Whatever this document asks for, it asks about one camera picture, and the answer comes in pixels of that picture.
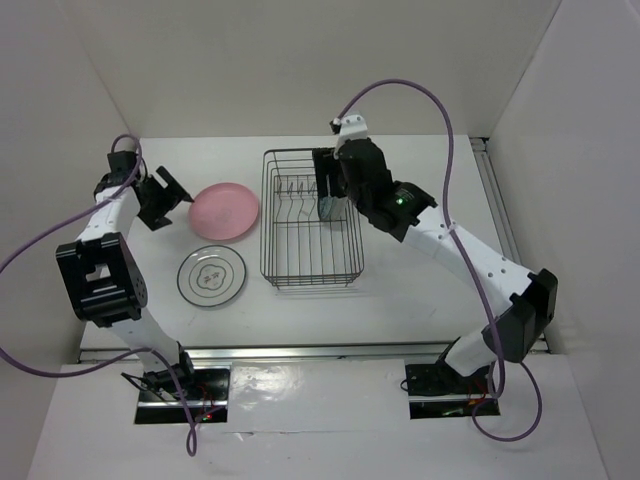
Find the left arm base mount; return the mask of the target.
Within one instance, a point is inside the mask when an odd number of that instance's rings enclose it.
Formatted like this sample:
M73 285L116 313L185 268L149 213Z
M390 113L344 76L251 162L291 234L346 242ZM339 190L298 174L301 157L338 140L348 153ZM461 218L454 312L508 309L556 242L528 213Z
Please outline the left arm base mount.
M137 425L185 424L187 418L177 393L153 390L142 378L128 373L121 376L138 392L134 423ZM197 423L226 423L231 379L229 367L195 370L195 383L185 392L189 411Z

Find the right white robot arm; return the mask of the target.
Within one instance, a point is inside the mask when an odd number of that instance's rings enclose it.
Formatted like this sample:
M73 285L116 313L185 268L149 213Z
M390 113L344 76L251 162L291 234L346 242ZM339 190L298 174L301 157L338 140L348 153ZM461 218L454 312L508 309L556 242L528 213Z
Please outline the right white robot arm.
M551 271L518 265L447 221L431 195L393 179L384 153L369 138L338 149L316 148L312 162L321 220L350 201L370 225L439 263L488 305L486 327L456 339L441 355L436 369L441 388L460 391L493 362L525 359L555 314L558 279Z

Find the blue floral ceramic plate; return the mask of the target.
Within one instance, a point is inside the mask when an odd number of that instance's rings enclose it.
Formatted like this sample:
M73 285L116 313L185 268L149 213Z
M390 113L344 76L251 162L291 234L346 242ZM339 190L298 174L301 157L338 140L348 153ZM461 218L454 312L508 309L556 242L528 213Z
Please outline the blue floral ceramic plate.
M334 198L331 196L319 197L317 212L320 221L332 221L334 218Z

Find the clear glass plate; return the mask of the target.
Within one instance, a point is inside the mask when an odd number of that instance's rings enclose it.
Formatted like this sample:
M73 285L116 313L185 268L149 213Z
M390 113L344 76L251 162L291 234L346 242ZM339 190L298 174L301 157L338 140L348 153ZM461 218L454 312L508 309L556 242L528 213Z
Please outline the clear glass plate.
M341 198L334 197L332 199L332 206L330 211L332 221L338 221L341 219L343 212L346 208L347 202L348 202L347 197L341 197Z

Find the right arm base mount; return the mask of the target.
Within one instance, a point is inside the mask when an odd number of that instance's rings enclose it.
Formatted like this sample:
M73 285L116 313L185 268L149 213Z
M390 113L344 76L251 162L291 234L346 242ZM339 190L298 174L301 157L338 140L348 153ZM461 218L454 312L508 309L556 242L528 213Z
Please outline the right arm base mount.
M408 395L412 420L471 417L474 410L477 416L499 416L488 374L488 366L462 377L445 364L406 364L399 387Z

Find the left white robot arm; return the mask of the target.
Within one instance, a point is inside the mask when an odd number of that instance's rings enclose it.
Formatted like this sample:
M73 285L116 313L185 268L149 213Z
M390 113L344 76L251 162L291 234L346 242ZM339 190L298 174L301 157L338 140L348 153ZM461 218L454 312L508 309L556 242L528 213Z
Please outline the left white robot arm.
M152 231L170 225L167 214L193 198L164 167L158 177L141 174L133 151L112 151L107 160L110 171L94 190L97 210L75 241L57 248L56 261L76 317L139 350L144 384L184 399L198 376L185 349L150 313L127 236L136 219Z

